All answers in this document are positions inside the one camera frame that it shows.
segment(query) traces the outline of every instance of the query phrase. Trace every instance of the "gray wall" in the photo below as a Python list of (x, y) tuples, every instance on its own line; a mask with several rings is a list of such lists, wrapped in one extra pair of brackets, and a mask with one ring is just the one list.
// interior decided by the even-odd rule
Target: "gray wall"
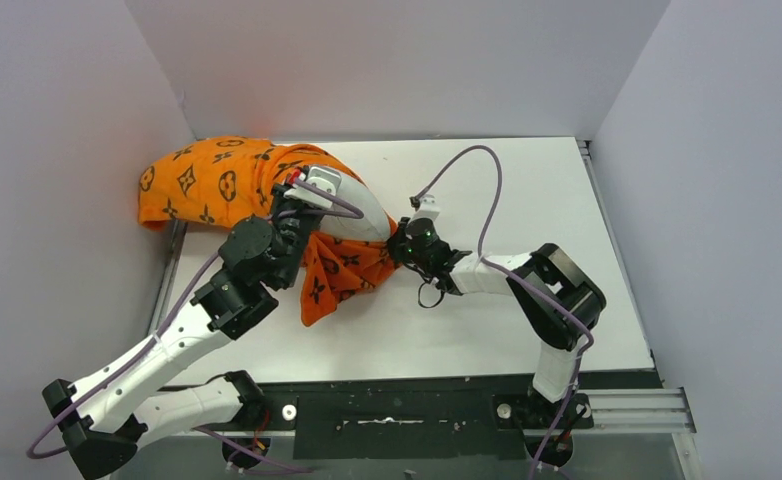
[(189, 137), (122, 2), (0, 1), (0, 478), (76, 478), (24, 456), (40, 391), (142, 338), (164, 242), (137, 179)]
[(592, 146), (709, 478), (782, 478), (782, 1), (673, 0)]
[(126, 0), (199, 136), (597, 131), (669, 0)]

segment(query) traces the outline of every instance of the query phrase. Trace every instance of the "orange scarf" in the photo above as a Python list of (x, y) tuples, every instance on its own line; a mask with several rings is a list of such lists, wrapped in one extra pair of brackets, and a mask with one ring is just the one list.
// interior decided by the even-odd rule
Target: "orange scarf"
[[(194, 142), (149, 166), (139, 182), (138, 222), (153, 230), (172, 219), (231, 228), (270, 213), (270, 192), (303, 165), (326, 165), (361, 179), (314, 145), (277, 146), (239, 136)], [(391, 233), (396, 223), (389, 217)], [(302, 322), (311, 326), (338, 303), (372, 291), (396, 269), (385, 242), (333, 238), (314, 232), (303, 255)]]

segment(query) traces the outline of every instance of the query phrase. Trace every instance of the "robotic arm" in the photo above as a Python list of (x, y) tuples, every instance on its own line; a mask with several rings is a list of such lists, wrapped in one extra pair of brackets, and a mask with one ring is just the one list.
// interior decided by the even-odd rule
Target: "robotic arm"
[[(365, 213), (358, 208), (351, 210), (354, 215), (336, 213), (336, 207), (347, 205), (349, 199), (379, 219), (354, 229), (387, 225), (378, 202), (354, 182), (358, 183), (328, 167), (295, 172), (274, 187), (271, 217), (242, 220), (218, 250), (222, 267), (190, 302), (206, 312), (208, 323), (192, 316), (176, 318), (92, 375), (72, 383), (56, 380), (43, 390), (65, 449), (85, 479), (102, 478), (127, 463), (139, 448), (194, 427), (235, 422), (252, 430), (261, 423), (267, 411), (265, 398), (247, 372), (229, 372), (178, 392), (160, 389), (204, 355), (240, 338), (278, 306), (268, 289), (294, 285), (309, 236), (326, 230), (321, 223), (326, 222), (324, 215), (327, 220), (337, 215), (361, 221)], [(344, 201), (333, 202), (336, 195)], [(452, 249), (435, 231), (434, 199), (427, 195), (413, 200), (413, 206), (417, 212), (403, 218), (388, 241), (392, 258), (417, 271), (442, 295), (514, 296), (542, 340), (532, 389), (547, 402), (563, 398), (573, 381), (582, 334), (546, 302), (507, 278), (506, 272), (551, 296), (588, 329), (606, 304), (600, 290), (552, 244), (532, 253), (481, 258)], [(342, 223), (330, 228), (341, 228)], [(560, 288), (552, 292), (550, 286)]]

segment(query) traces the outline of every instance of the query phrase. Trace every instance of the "white tabletop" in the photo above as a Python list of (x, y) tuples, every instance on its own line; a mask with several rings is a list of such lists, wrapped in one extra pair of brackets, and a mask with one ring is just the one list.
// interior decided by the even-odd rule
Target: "white tabletop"
[[(463, 148), (492, 147), (503, 165), (503, 194), (486, 254), (513, 254), (556, 243), (603, 290), (608, 305), (593, 330), (583, 371), (652, 368), (647, 343), (573, 138), (418, 140), (320, 143), (357, 172), (394, 218), (409, 216), (409, 196)], [(430, 193), (442, 207), (441, 238), (476, 249), (494, 195), (490, 157), (469, 153)], [(192, 226), (185, 237), (171, 302), (223, 230)], [(209, 278), (219, 262), (203, 279)], [(280, 305), (242, 338), (204, 357), (172, 384), (200, 383), (229, 370), (258, 382), (475, 376), (534, 372), (539, 340), (512, 297), (448, 296), (437, 308), (417, 305), (420, 278), (400, 270), (372, 294), (343, 302), (310, 328), (300, 323), (299, 285), (274, 293)], [(199, 307), (180, 316), (208, 322)]]

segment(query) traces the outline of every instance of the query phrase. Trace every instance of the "orange cloth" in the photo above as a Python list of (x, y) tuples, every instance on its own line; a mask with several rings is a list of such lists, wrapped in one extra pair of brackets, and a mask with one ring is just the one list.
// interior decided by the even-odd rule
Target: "orange cloth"
[[(231, 228), (270, 213), (275, 183), (302, 165), (327, 165), (359, 180), (314, 145), (277, 146), (239, 136), (200, 140), (153, 163), (139, 182), (138, 222), (159, 230), (171, 219)], [(396, 223), (389, 218), (391, 232)], [(371, 291), (396, 269), (385, 242), (341, 240), (314, 232), (303, 255), (302, 321), (311, 326), (338, 303)]]

